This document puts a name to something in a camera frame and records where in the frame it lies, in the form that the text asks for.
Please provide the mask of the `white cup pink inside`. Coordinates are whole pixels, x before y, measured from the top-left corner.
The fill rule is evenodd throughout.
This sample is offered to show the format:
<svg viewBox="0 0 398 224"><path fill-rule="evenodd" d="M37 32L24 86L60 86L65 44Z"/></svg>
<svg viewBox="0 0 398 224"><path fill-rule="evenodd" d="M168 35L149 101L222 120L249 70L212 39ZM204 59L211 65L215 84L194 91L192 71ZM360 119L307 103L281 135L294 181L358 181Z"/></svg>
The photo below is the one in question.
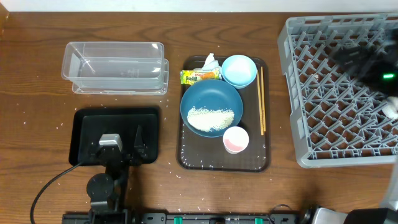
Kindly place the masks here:
<svg viewBox="0 0 398 224"><path fill-rule="evenodd" d="M248 147L249 135L239 126L230 127L224 132L223 144L228 153L238 154Z"/></svg>

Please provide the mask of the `light blue bowl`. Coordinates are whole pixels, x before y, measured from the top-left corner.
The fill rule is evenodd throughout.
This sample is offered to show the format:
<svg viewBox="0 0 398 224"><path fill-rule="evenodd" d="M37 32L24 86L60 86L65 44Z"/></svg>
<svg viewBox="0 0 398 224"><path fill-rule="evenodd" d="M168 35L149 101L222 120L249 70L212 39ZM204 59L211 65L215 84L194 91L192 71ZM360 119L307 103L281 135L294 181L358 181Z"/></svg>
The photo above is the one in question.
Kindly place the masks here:
<svg viewBox="0 0 398 224"><path fill-rule="evenodd" d="M250 85L257 77L254 61L245 55L232 55L221 66L223 80L237 89Z"/></svg>

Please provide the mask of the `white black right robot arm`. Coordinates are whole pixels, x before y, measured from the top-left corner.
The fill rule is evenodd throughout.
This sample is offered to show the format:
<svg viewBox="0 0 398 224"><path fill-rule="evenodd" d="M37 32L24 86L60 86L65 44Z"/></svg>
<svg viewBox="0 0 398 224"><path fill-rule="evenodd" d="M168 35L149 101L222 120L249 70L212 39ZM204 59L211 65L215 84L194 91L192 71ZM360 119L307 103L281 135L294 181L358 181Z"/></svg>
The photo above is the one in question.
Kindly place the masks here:
<svg viewBox="0 0 398 224"><path fill-rule="evenodd" d="M371 47L342 47L331 55L344 72L370 90L386 97L383 114L397 120L397 29L390 31L384 54ZM394 168L389 189L379 208L357 209L347 214L321 207L310 207L297 223L385 224L397 223L397 167Z"/></svg>

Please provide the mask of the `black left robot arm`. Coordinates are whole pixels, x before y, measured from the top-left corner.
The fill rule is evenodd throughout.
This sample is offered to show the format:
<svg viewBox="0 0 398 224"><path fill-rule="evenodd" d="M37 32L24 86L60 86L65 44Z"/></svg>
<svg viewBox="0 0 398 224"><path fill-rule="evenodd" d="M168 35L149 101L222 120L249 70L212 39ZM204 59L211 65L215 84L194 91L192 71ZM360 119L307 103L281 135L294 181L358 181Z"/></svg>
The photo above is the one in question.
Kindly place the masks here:
<svg viewBox="0 0 398 224"><path fill-rule="evenodd" d="M95 158L105 167L105 172L94 175L86 186L91 205L89 223L139 222L139 217L124 206L124 198L129 168L143 163L143 158L139 154L141 149L147 149L142 138L141 126L137 127L132 149L123 146L118 134L101 136Z"/></svg>

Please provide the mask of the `wooden chopstick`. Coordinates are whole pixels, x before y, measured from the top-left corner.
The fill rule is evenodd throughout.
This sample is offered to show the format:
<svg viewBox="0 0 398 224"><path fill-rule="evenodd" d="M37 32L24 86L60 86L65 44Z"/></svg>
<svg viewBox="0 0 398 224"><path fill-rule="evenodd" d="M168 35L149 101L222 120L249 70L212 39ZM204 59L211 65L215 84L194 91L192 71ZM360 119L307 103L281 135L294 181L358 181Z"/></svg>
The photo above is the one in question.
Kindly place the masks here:
<svg viewBox="0 0 398 224"><path fill-rule="evenodd" d="M263 67L261 67L261 96L262 96L263 128L264 128L264 132L266 132L266 107L265 107L264 69L263 69Z"/></svg>
<svg viewBox="0 0 398 224"><path fill-rule="evenodd" d="M259 120L260 120L261 136L263 136L264 135L264 125L263 125L263 116L262 116L261 87L260 87L258 70L257 70L256 80L257 80L257 99L258 99L258 107L259 107Z"/></svg>

